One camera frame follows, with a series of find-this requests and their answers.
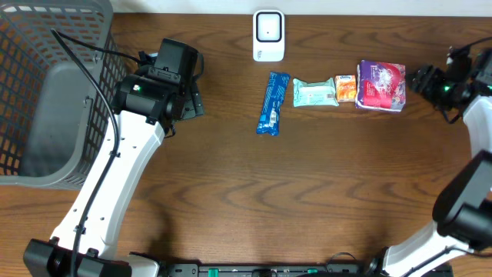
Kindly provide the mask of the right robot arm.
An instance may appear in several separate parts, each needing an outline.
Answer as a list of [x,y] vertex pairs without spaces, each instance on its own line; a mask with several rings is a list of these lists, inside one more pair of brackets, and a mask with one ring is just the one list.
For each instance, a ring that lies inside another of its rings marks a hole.
[[491,50],[471,57],[472,44],[451,48],[447,70],[425,65],[407,79],[442,114],[457,110],[448,123],[463,120],[472,159],[439,194],[432,220],[399,245],[382,249],[365,276],[451,276],[447,263],[471,255],[491,257]]

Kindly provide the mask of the pink purple floral packet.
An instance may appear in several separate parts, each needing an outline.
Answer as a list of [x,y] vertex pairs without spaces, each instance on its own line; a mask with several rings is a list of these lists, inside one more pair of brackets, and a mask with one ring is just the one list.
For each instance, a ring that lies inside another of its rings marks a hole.
[[355,107],[401,112],[406,104],[405,75],[402,64],[361,60],[357,65]]

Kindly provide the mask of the teal wet wipes pack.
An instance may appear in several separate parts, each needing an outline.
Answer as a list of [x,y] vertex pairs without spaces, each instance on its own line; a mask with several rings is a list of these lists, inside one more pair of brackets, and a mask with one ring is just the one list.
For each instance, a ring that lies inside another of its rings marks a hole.
[[334,80],[329,78],[325,82],[307,83],[300,79],[293,79],[293,106],[339,106],[336,99]]

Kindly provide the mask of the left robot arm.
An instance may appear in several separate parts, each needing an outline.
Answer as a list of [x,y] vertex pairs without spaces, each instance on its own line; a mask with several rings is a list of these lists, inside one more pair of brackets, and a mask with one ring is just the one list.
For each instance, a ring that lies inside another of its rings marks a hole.
[[157,259],[117,258],[118,237],[141,175],[175,123],[204,114],[197,81],[203,55],[163,39],[156,55],[140,54],[138,70],[115,85],[108,128],[71,210],[48,241],[32,239],[23,262],[33,276],[158,276]]

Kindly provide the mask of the blue Oreo cookie pack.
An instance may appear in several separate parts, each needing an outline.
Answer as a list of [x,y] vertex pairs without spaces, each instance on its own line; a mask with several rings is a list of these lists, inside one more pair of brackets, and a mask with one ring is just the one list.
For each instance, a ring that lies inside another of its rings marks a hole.
[[257,134],[279,135],[280,111],[290,79],[291,76],[287,73],[270,72],[261,116],[256,128]]

